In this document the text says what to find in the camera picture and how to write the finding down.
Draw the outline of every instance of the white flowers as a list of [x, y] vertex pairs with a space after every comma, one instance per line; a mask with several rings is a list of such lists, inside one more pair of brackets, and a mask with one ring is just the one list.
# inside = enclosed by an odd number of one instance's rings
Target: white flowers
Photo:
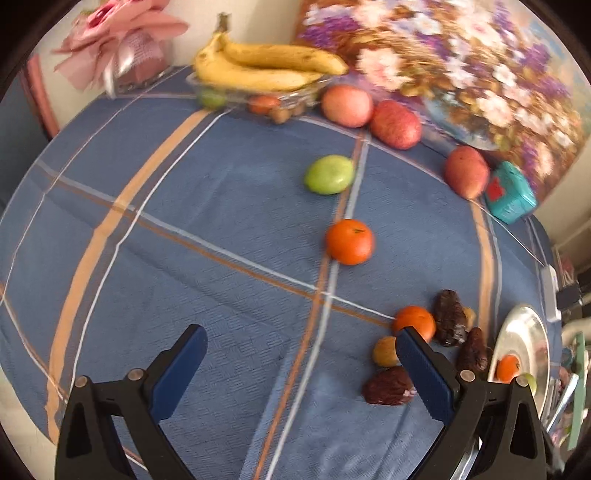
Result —
[[493, 125], [507, 127], [513, 122], [513, 112], [503, 97], [490, 90], [485, 91], [486, 98], [477, 98], [476, 104], [484, 117]]
[[452, 85], [455, 88], [464, 89], [474, 84], [476, 77], [464, 70], [463, 67], [465, 66], [466, 64], [464, 62], [455, 57], [451, 57], [446, 61], [446, 75], [452, 81]]
[[472, 52], [470, 44], [455, 35], [449, 39], [449, 44], [452, 47], [452, 52], [462, 60]]
[[357, 58], [357, 69], [373, 84], [391, 92], [398, 90], [412, 78], [399, 76], [402, 60], [390, 48], [363, 48]]
[[492, 71], [492, 76], [508, 87], [514, 87], [515, 80], [517, 79], [517, 75], [515, 75], [515, 73], [513, 73], [504, 63], [495, 65], [495, 68]]
[[327, 18], [344, 17], [350, 15], [353, 7], [344, 7], [343, 5], [331, 5], [325, 8], [318, 8], [318, 4], [310, 5], [310, 9], [306, 12], [306, 19], [304, 25], [316, 25], [322, 23]]
[[423, 0], [401, 0], [400, 5], [408, 8], [411, 12], [424, 12], [427, 9]]
[[503, 96], [509, 100], [515, 100], [524, 107], [529, 107], [531, 105], [531, 92], [525, 88], [520, 88], [517, 85], [514, 85], [513, 87], [503, 85]]
[[410, 18], [401, 18], [388, 23], [390, 30], [403, 35], [412, 35], [415, 32], [414, 22]]
[[441, 24], [437, 20], [425, 14], [418, 13], [413, 17], [414, 28], [423, 35], [436, 35], [441, 33]]
[[546, 123], [533, 113], [529, 113], [525, 108], [518, 108], [514, 113], [514, 117], [521, 125], [538, 135], [545, 135], [548, 132]]
[[555, 130], [553, 135], [554, 139], [563, 148], [570, 147], [573, 144], [573, 141], [570, 139], [570, 137], [562, 133], [560, 130]]
[[362, 0], [353, 10], [353, 18], [365, 28], [378, 28], [390, 16], [384, 0]]
[[475, 6], [472, 0], [445, 0], [448, 4], [456, 7], [462, 14], [471, 15], [474, 13]]
[[550, 149], [544, 142], [538, 142], [537, 145], [538, 158], [535, 164], [535, 172], [542, 180], [552, 173], [554, 159]]
[[505, 50], [505, 43], [499, 32], [488, 23], [488, 15], [482, 12], [473, 15], [461, 15], [457, 19], [457, 26], [466, 40], [475, 38], [485, 47], [497, 51]]

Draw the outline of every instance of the metal plate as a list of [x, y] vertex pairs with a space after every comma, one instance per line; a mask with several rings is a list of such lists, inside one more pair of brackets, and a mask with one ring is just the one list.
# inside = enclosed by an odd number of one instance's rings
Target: metal plate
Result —
[[529, 305], [517, 305], [509, 312], [496, 339], [488, 381], [495, 381], [496, 363], [510, 353], [519, 357], [519, 373], [530, 373], [537, 381], [534, 402], [542, 414], [550, 382], [550, 347], [544, 323]]

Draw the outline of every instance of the clear plastic container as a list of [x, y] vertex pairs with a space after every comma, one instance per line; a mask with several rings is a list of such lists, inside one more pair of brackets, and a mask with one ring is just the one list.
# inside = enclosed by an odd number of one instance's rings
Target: clear plastic container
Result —
[[314, 108], [321, 90], [330, 81], [331, 77], [327, 75], [293, 92], [249, 92], [203, 83], [194, 73], [187, 77], [187, 83], [195, 90], [197, 101], [202, 107], [210, 110], [228, 109], [232, 115], [258, 118], [275, 124], [283, 124]]

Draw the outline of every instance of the dried date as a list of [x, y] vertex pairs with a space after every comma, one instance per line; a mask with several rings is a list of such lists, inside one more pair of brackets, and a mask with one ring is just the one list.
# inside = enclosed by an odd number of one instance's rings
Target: dried date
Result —
[[482, 336], [482, 330], [474, 327], [468, 333], [466, 342], [460, 348], [457, 356], [456, 367], [459, 372], [471, 370], [477, 376], [488, 369], [488, 352]]
[[396, 406], [410, 402], [417, 391], [403, 367], [392, 367], [369, 379], [362, 394], [367, 403]]
[[433, 306], [437, 332], [435, 339], [443, 346], [455, 346], [466, 339], [467, 318], [460, 297], [453, 290], [442, 290]]

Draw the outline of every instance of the blue gripper pad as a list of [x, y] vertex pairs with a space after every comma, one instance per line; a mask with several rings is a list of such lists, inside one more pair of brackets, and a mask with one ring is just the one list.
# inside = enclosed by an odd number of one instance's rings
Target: blue gripper pad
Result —
[[[412, 327], [404, 328], [397, 334], [396, 353], [427, 407], [429, 415], [449, 425], [454, 416], [454, 397], [459, 393], [455, 369], [442, 354], [431, 350]], [[438, 371], [435, 364], [443, 370], [442, 373]]]
[[169, 363], [151, 389], [150, 413], [156, 423], [172, 416], [206, 353], [205, 328], [191, 325], [170, 350], [162, 352], [152, 363], [154, 365], [161, 356]]

